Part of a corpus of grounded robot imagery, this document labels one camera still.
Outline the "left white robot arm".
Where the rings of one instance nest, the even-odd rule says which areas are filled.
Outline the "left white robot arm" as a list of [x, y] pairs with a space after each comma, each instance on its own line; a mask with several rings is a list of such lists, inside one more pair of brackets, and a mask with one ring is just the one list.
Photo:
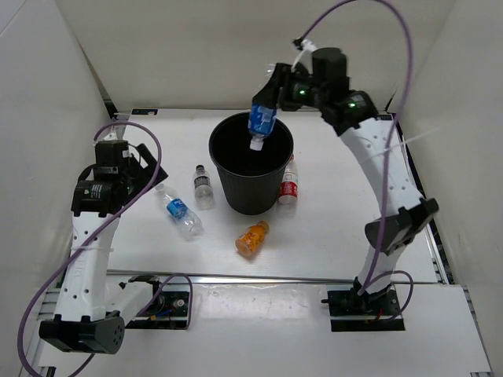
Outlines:
[[121, 347], [126, 325], [143, 309], [156, 314], [165, 303], [154, 280], [133, 280], [119, 294], [105, 298], [107, 268], [118, 213], [145, 189], [167, 174], [145, 145], [132, 154], [127, 141], [110, 132], [94, 146], [92, 178], [81, 174], [74, 190], [73, 261], [66, 269], [55, 313], [40, 324], [39, 336], [69, 353], [115, 354]]

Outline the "blue label bottle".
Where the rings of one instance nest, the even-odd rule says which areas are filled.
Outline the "blue label bottle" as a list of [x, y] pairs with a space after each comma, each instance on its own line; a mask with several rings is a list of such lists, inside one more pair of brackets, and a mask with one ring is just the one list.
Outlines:
[[270, 64], [266, 71], [266, 81], [259, 92], [253, 96], [251, 110], [248, 117], [248, 131], [251, 135], [249, 148], [252, 151], [261, 151], [266, 138], [274, 128], [277, 117], [277, 105], [274, 103], [274, 92], [270, 88], [276, 64]]
[[203, 233], [202, 221], [173, 188], [159, 183], [155, 186], [155, 190], [178, 231], [186, 240], [193, 240]]

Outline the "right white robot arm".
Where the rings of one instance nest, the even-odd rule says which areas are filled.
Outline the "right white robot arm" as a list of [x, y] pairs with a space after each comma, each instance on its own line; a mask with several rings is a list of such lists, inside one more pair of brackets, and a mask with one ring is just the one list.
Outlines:
[[380, 218], [365, 225], [369, 251], [355, 277], [351, 300], [357, 311], [370, 314], [391, 288], [391, 276], [403, 251], [432, 220], [439, 205], [427, 199], [391, 150], [395, 125], [378, 119], [370, 96], [353, 90], [347, 57], [338, 48], [303, 51], [294, 64], [276, 63], [270, 77], [252, 98], [248, 129], [251, 148], [269, 136], [279, 110], [314, 108], [356, 158], [372, 188]]

